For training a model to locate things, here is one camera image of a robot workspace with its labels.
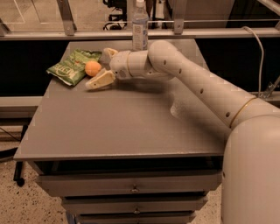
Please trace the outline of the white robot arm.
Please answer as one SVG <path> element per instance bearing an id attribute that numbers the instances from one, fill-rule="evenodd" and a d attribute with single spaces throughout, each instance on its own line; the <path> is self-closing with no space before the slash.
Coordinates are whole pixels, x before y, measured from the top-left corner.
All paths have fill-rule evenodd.
<path id="1" fill-rule="evenodd" d="M 280 224 L 280 109 L 186 58 L 166 40 L 146 51 L 106 48 L 109 70 L 86 83 L 167 79 L 185 84 L 231 129 L 222 168 L 221 224 Z"/>

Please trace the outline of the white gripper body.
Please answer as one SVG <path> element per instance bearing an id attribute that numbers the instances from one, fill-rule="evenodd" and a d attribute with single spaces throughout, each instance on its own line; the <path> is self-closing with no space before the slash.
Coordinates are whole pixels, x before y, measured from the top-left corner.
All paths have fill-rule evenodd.
<path id="1" fill-rule="evenodd" d="M 109 62 L 110 69 L 118 79 L 130 79 L 128 58 L 130 51 L 122 51 L 114 54 Z"/>

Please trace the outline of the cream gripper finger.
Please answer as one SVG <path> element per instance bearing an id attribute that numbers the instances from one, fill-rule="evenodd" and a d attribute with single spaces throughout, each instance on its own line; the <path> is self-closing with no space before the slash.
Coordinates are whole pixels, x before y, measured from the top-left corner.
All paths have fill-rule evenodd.
<path id="1" fill-rule="evenodd" d="M 111 70 L 103 68 L 95 77 L 87 81 L 85 86 L 89 90 L 103 88 L 107 85 L 112 84 L 115 79 L 116 76 Z"/>
<path id="2" fill-rule="evenodd" d="M 116 49 L 113 48 L 104 48 L 102 51 L 102 56 L 100 58 L 100 62 L 103 64 L 108 64 L 112 58 L 114 57 L 115 54 L 117 54 L 118 51 Z"/>

